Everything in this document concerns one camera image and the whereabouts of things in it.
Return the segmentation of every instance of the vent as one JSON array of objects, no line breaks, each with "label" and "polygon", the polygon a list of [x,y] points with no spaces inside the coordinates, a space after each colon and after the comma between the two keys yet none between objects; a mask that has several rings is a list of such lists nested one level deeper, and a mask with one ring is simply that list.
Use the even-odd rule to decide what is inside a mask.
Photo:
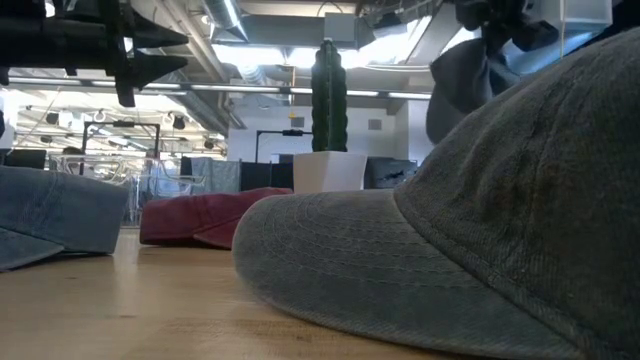
[{"label": "vent", "polygon": [[292,128],[303,128],[304,127],[304,117],[297,116],[291,118],[291,127]]},{"label": "vent", "polygon": [[369,130],[382,130],[382,120],[369,119]]}]

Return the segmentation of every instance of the wooden table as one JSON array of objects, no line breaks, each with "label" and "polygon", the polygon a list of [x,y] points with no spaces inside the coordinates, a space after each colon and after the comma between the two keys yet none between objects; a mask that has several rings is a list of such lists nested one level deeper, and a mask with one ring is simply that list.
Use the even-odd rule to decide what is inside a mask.
[{"label": "wooden table", "polygon": [[0,274],[0,359],[455,359],[309,324],[260,303],[231,253],[140,247]]}]

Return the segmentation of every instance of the red baseball cap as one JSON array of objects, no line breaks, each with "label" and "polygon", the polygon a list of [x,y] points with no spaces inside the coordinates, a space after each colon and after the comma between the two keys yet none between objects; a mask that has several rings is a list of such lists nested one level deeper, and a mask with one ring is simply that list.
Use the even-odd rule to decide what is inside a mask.
[{"label": "red baseball cap", "polygon": [[164,246],[205,243],[231,249],[236,226],[251,205],[269,196],[291,193],[289,189],[262,188],[237,194],[150,201],[142,211],[140,243]]}]

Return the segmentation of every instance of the white planter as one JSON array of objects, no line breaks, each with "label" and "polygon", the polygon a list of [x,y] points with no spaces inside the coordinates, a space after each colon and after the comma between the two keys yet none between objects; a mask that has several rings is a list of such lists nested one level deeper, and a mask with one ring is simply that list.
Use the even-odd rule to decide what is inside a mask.
[{"label": "white planter", "polygon": [[362,190],[367,156],[339,151],[298,154],[293,158],[296,194]]}]

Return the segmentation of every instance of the cactus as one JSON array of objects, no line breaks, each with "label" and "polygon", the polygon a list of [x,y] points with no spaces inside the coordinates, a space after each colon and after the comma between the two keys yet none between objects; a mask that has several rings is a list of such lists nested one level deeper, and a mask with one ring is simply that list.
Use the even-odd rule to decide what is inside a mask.
[{"label": "cactus", "polygon": [[347,151],[346,71],[331,41],[324,41],[311,70],[313,151]]}]

